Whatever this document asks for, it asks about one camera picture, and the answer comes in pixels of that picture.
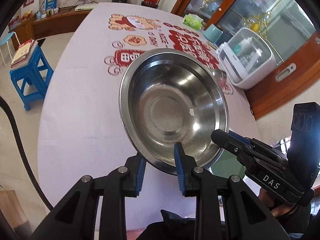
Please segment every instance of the book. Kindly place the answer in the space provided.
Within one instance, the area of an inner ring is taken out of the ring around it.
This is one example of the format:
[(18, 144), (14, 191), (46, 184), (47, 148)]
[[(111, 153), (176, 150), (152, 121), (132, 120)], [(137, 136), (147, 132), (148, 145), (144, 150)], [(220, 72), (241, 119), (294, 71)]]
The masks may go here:
[(15, 64), (17, 63), (18, 61), (21, 61), (23, 60), (24, 58), (27, 57), (27, 55), (29, 54), (29, 51), (30, 51), (30, 48), (33, 44), (34, 40), (33, 39), (30, 39), (28, 41), (26, 41), (25, 43), (21, 44), (19, 47), (18, 47), (18, 50), (16, 52), (16, 54), (14, 55), (13, 57), (13, 60), (11, 62), (11, 65), (12, 64)]
[(36, 49), (37, 47), (38, 47), (38, 42), (37, 42), (37, 41), (34, 41), (33, 44), (32, 44), (32, 46), (31, 46), (31, 48), (30, 48), (30, 50), (29, 50), (28, 55), (27, 55), (24, 59), (16, 62), (16, 63), (13, 64), (13, 65), (11, 65), (11, 70), (15, 70), (15, 69), (18, 69), (18, 68), (22, 68), (22, 67), (28, 65), (28, 64), (29, 64), (29, 61), (30, 61), (30, 59), (31, 59), (31, 57), (32, 57), (32, 55), (33, 55), (33, 52), (35, 51), (35, 49)]

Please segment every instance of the finger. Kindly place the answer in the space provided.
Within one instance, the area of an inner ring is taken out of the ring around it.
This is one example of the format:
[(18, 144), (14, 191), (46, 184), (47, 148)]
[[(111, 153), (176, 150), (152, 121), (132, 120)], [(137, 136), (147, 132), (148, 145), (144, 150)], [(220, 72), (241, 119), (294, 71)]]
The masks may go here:
[(278, 206), (276, 207), (275, 209), (273, 209), (271, 211), (271, 214), (274, 216), (274, 217), (279, 217), (279, 216), (282, 216), (284, 214), (286, 214), (287, 212), (289, 212), (290, 210), (292, 209), (292, 207), (288, 207), (286, 205), (281, 205), (281, 206)]
[(269, 196), (268, 192), (263, 188), (260, 189), (258, 198), (267, 207), (272, 207), (275, 203), (273, 199)]

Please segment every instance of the cartoon character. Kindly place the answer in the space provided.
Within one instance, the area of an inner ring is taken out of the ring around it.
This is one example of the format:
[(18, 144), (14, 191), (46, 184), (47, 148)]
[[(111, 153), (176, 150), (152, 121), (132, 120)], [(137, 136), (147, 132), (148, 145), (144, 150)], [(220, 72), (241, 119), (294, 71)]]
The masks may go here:
[(109, 28), (111, 30), (135, 31), (140, 30), (154, 30), (161, 26), (155, 24), (155, 20), (146, 19), (139, 16), (123, 16), (122, 14), (112, 14), (109, 20)]
[(144, 37), (136, 35), (128, 35), (123, 39), (123, 41), (131, 46), (143, 46), (147, 44), (147, 41)]

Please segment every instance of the floor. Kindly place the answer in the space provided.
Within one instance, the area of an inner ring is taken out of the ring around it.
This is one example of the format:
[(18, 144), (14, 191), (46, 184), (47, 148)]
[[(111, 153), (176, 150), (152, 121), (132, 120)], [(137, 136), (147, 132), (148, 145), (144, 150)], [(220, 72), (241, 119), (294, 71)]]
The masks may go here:
[[(55, 69), (73, 33), (48, 37), (41, 46), (50, 66)], [(0, 95), (9, 104), (16, 119), (21, 140), (33, 173), (38, 179), (37, 140), (42, 101), (30, 104), (31, 110), (23, 109), (22, 101), (9, 78), (10, 56), (6, 46), (1, 47), (6, 67), (0, 59)], [(47, 214), (42, 200), (34, 189), (20, 158), (10, 123), (0, 110), (0, 185), (1, 190), (15, 190), (25, 215), (34, 230)]]

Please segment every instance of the pink tablecloth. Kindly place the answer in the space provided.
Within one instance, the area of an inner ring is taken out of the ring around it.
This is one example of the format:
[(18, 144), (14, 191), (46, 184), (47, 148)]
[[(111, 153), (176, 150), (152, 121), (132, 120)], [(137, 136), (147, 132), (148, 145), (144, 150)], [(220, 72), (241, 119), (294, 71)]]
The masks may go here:
[[(202, 34), (167, 12), (100, 3), (79, 26), (51, 79), (40, 120), (39, 180), (53, 205), (81, 176), (105, 176), (136, 154), (118, 109), (121, 78), (141, 53), (165, 47), (221, 67)], [(243, 91), (229, 82), (224, 92), (230, 128), (259, 138)], [(127, 229), (161, 221), (161, 209), (187, 216), (195, 212), (195, 199), (181, 196), (177, 177), (147, 164), (140, 196), (126, 199)]]

